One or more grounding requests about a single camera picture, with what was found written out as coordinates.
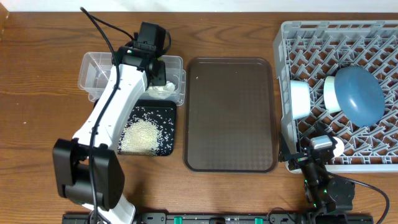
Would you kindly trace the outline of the mint green bowl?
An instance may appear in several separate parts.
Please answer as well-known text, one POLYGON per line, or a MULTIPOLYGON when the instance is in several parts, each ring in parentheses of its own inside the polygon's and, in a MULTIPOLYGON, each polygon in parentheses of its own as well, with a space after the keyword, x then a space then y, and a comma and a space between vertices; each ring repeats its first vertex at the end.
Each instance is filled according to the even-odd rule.
POLYGON ((341 111, 336 93, 335 93, 335 77, 327 76, 323 86, 323 99, 325 108, 329 113, 336 113, 341 111))

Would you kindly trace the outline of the pink cup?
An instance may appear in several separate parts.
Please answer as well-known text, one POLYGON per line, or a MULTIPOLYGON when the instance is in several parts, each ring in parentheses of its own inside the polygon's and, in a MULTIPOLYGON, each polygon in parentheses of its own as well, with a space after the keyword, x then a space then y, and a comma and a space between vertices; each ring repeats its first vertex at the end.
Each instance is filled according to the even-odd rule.
POLYGON ((335 145, 335 149, 333 150, 333 155, 334 157, 339 157, 342 155, 342 153, 344 153, 345 145, 340 138, 334 137, 333 139, 337 142, 335 145))

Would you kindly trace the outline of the white tissue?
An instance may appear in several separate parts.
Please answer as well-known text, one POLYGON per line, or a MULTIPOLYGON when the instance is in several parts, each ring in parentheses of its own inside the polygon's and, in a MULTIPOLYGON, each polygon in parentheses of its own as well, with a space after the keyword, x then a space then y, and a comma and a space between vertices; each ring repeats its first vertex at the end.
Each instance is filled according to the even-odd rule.
POLYGON ((175 84, 167 81, 164 86, 150 86, 146 93, 156 99, 156 100, 164 100, 168 98, 175 91, 175 84))

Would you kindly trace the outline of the light blue rice bowl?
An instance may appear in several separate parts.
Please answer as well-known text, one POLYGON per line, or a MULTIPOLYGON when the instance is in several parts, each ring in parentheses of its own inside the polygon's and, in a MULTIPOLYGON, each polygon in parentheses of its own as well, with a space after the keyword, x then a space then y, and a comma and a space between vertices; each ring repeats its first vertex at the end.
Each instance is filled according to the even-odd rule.
POLYGON ((290 81, 292 119, 301 119, 310 114, 310 87, 307 82, 290 81))

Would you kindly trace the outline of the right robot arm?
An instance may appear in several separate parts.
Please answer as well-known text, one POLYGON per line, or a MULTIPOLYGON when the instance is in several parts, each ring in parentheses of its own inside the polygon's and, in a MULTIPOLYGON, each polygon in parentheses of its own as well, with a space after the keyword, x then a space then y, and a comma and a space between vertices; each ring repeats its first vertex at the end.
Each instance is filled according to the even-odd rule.
POLYGON ((325 164, 334 158, 338 141, 320 123, 315 124, 316 136, 302 152, 291 153, 287 141, 279 135, 278 160, 286 162, 289 170, 300 169, 305 179, 307 200, 320 214, 346 212, 353 209, 354 183, 327 173, 325 164))

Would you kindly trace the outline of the blue plate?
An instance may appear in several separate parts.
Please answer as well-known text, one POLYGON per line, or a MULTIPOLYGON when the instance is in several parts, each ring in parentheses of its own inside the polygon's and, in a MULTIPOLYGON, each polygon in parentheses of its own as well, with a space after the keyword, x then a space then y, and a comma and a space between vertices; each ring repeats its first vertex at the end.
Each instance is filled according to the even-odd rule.
POLYGON ((372 126, 384 115, 384 94, 378 80, 362 67, 345 67, 335 75, 335 94, 346 117, 357 127, 372 126))

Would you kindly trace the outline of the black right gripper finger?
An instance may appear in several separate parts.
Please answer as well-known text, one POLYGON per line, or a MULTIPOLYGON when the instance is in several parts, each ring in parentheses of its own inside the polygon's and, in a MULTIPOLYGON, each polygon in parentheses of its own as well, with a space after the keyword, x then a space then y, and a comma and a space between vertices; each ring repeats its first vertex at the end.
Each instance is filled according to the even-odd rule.
POLYGON ((289 147, 287 145, 287 142, 284 138, 284 135, 279 132, 279 155, 278 155, 278 160, 279 162, 287 162, 291 160, 292 155, 290 153, 289 147))
POLYGON ((315 123, 315 130, 316 130, 317 136, 327 136, 328 138, 330 138, 331 136, 326 132, 325 128, 326 128, 326 126, 322 122, 317 121, 315 123))

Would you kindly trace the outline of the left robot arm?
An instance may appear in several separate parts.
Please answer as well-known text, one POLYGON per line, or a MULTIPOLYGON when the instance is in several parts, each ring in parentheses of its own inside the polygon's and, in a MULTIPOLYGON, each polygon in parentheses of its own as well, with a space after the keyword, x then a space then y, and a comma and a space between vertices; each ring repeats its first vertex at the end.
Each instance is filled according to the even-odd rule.
POLYGON ((135 207, 123 195, 125 176, 116 156, 131 111, 151 85, 166 84, 170 34, 143 22, 126 45, 111 51, 111 73, 104 92, 71 140, 58 139, 53 164, 59 196, 91 209, 88 223, 132 223, 135 207))

